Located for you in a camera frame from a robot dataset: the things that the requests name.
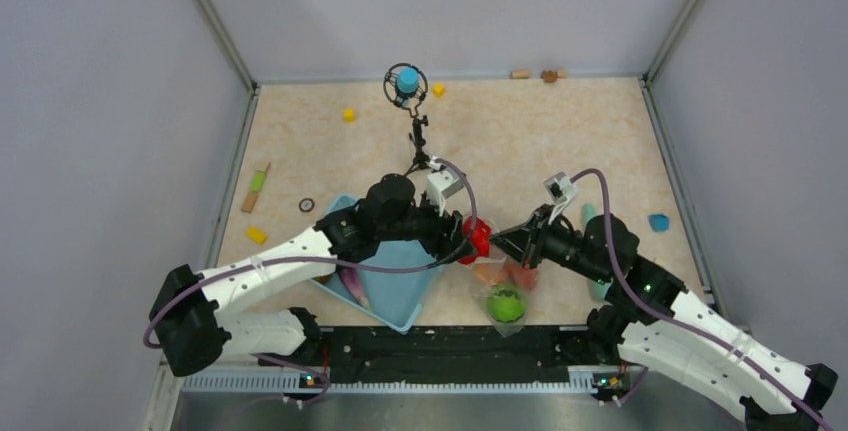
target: blue lid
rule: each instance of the blue lid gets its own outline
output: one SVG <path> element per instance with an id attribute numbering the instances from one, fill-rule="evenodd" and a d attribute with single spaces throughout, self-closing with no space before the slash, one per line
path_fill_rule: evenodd
<path id="1" fill-rule="evenodd" d="M 398 74 L 397 84 L 398 91 L 403 94 L 413 94 L 418 90 L 418 71 L 412 68 L 404 68 Z"/>

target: wooden table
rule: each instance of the wooden table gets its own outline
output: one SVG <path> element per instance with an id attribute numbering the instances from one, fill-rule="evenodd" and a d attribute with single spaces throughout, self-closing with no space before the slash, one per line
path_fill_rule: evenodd
<path id="1" fill-rule="evenodd" d="M 427 151 L 458 165 L 468 175 L 481 216 L 506 228 L 524 222 L 549 197 L 542 182 L 558 171 L 573 175 L 601 169 L 610 185 L 612 210 L 641 238 L 640 254 L 664 265 L 700 293 L 701 284 L 684 235 L 668 176 L 635 78 L 447 81 L 445 95 L 422 106 L 429 116 Z M 356 110 L 346 123 L 345 108 Z M 407 139 L 411 120 L 383 96 L 379 83 L 263 86 L 230 210 L 219 263 L 255 254 L 314 224 L 340 193 L 363 196 L 387 173 L 411 163 Z M 268 160 L 268 174 L 252 214 L 239 208 L 254 167 Z M 423 189 L 424 173 L 413 175 Z M 580 195 L 566 212 L 580 225 L 580 207 L 600 212 L 594 178 L 578 183 Z M 298 210 L 302 198 L 315 211 Z M 468 200 L 449 201 L 467 212 Z M 655 233 L 651 213 L 665 213 L 671 229 Z M 265 231 L 263 246 L 245 235 Z M 484 325 L 488 320 L 470 297 L 476 286 L 458 265 L 437 277 L 417 325 Z M 551 263 L 540 267 L 528 324 L 582 324 L 594 307 L 586 279 Z M 273 312 L 303 306 L 321 325 L 377 325 L 377 321 L 318 289 L 299 283 L 254 308 Z"/>

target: gray wall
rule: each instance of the gray wall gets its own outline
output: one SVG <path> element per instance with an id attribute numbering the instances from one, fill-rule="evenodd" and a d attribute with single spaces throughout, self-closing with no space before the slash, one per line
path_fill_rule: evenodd
<path id="1" fill-rule="evenodd" d="M 190 0 L 0 0 L 0 429 L 138 429 L 247 100 Z"/>
<path id="2" fill-rule="evenodd" d="M 260 81 L 510 69 L 638 74 L 684 0 L 213 0 Z"/>
<path id="3" fill-rule="evenodd" d="M 848 0 L 706 0 L 656 83 L 730 317 L 843 377 Z"/>

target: blue container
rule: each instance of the blue container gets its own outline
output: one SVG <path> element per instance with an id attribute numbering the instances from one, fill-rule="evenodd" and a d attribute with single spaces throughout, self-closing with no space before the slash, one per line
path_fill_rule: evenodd
<path id="1" fill-rule="evenodd" d="M 353 206 L 356 201 L 357 198 L 342 194 L 333 201 L 327 212 Z M 380 244 L 377 254 L 363 263 L 387 268 L 411 268 L 432 263 L 433 260 L 434 258 L 427 254 L 417 241 L 390 241 Z M 430 283 L 442 271 L 442 268 L 439 266 L 420 273 L 407 274 L 358 270 L 359 278 L 365 287 L 365 294 L 371 302 L 371 311 L 356 302 L 337 275 L 333 275 L 327 284 L 310 281 L 395 331 L 406 334 L 415 322 L 415 318 L 418 317 L 418 313 L 421 312 L 421 301 Z"/>

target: yellow block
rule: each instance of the yellow block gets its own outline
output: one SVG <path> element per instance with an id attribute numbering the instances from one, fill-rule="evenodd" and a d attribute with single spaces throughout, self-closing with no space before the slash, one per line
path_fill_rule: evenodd
<path id="1" fill-rule="evenodd" d="M 245 234 L 247 234 L 248 238 L 255 241 L 256 244 L 262 244 L 262 243 L 265 242 L 266 239 L 268 239 L 268 235 L 263 233 L 261 229 L 254 227 L 254 226 L 247 228 L 247 231 L 245 231 Z"/>

